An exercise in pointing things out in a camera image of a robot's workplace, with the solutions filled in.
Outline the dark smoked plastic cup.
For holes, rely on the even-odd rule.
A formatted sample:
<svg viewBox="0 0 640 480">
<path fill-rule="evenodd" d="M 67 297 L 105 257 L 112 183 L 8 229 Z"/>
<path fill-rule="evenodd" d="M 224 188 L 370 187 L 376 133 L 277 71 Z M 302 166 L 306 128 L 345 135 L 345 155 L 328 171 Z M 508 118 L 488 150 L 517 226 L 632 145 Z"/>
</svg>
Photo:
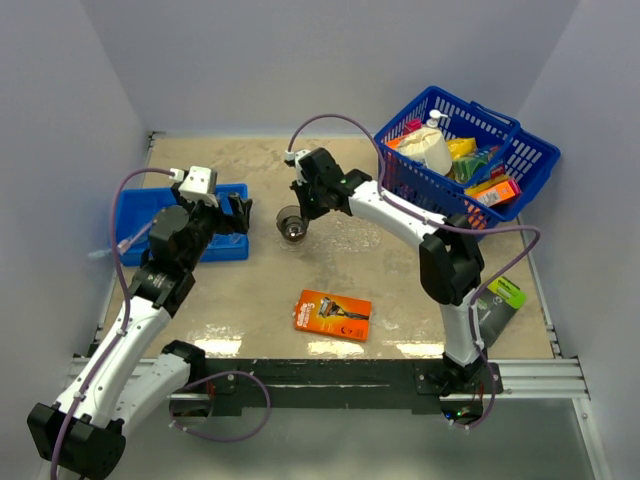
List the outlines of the dark smoked plastic cup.
<svg viewBox="0 0 640 480">
<path fill-rule="evenodd" d="M 281 236 L 292 243 L 302 241 L 307 234 L 309 221 L 297 205 L 283 207 L 276 216 L 276 227 Z"/>
</svg>

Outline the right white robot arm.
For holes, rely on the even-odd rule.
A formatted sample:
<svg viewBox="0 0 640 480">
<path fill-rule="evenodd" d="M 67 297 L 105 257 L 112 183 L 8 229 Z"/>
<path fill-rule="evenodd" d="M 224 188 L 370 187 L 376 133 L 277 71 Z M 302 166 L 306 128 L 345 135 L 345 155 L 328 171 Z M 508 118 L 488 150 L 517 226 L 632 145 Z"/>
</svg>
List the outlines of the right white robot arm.
<svg viewBox="0 0 640 480">
<path fill-rule="evenodd" d="M 444 379 L 452 390 L 469 392 L 481 380 L 486 348 L 472 305 L 484 259 L 466 218 L 420 209 L 358 169 L 345 173 L 324 148 L 287 151 L 284 163 L 295 170 L 291 189 L 298 201 L 276 217 L 284 239 L 302 240 L 311 221 L 339 211 L 381 227 L 417 251 L 420 284 L 440 305 Z"/>
</svg>

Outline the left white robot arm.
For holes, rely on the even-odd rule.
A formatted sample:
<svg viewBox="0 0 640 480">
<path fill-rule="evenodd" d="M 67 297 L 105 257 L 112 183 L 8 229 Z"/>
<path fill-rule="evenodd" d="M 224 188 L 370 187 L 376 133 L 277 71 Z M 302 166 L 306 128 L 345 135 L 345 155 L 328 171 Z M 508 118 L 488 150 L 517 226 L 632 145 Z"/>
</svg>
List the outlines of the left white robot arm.
<svg viewBox="0 0 640 480">
<path fill-rule="evenodd" d="M 172 392 L 196 392 L 206 383 L 203 350 L 184 342 L 171 344 L 137 379 L 131 375 L 193 288 L 193 272 L 212 239 L 248 232 L 253 202 L 231 193 L 225 212 L 212 193 L 191 194 L 178 185 L 172 193 L 176 202 L 153 218 L 149 246 L 104 340 L 52 404 L 38 403 L 28 415 L 51 478 L 62 470 L 107 478 L 146 416 Z"/>
</svg>

